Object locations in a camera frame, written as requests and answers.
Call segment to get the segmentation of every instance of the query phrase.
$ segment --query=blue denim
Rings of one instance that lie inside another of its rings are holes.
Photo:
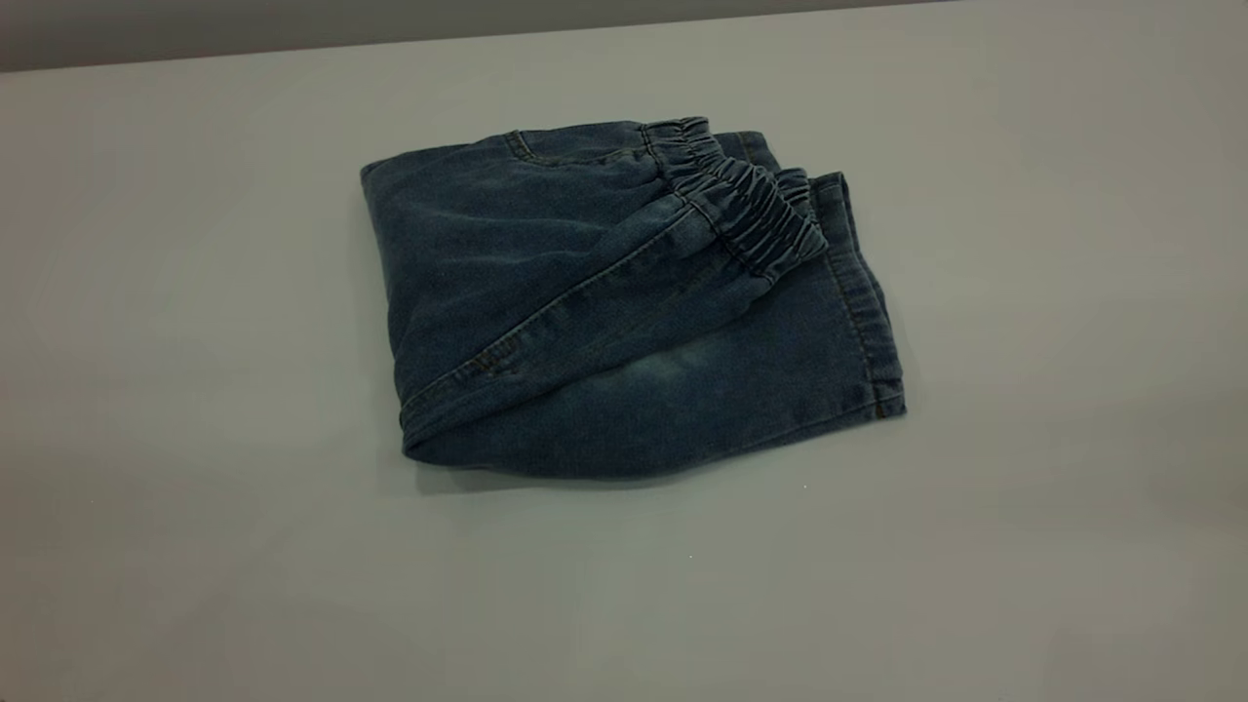
[[[362,181],[411,458],[643,477],[906,411],[844,177],[758,132],[514,131]]]

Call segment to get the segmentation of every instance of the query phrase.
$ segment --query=pocket seam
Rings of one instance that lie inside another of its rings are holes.
[[[524,132],[520,130],[513,130],[507,132],[507,146],[512,150],[512,155],[524,161],[527,164],[533,164],[537,166],[545,167],[559,167],[559,166],[595,166],[605,165],[612,161],[617,161],[630,154],[636,154],[644,151],[644,149],[617,149],[609,154],[598,156],[597,159],[557,159],[549,156],[540,156],[524,141]]]

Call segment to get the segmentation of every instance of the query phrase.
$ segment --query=hem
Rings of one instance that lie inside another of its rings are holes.
[[[849,185],[842,174],[829,174],[810,181],[810,194],[827,240],[824,262],[857,335],[867,381],[875,396],[876,416],[885,418],[890,416],[890,410],[884,398],[904,393],[901,362],[884,292],[859,247]],[[904,401],[901,411],[905,411]]]

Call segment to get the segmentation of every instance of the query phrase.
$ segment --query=table surface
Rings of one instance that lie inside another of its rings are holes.
[[[0,76],[0,698],[1242,702],[1246,75],[985,0]],[[404,460],[357,169],[696,114],[847,172],[911,415]]]

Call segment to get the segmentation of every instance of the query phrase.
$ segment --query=pocket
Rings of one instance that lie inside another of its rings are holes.
[[[517,159],[540,166],[607,164],[645,151],[645,139],[635,122],[517,130],[505,140]]]

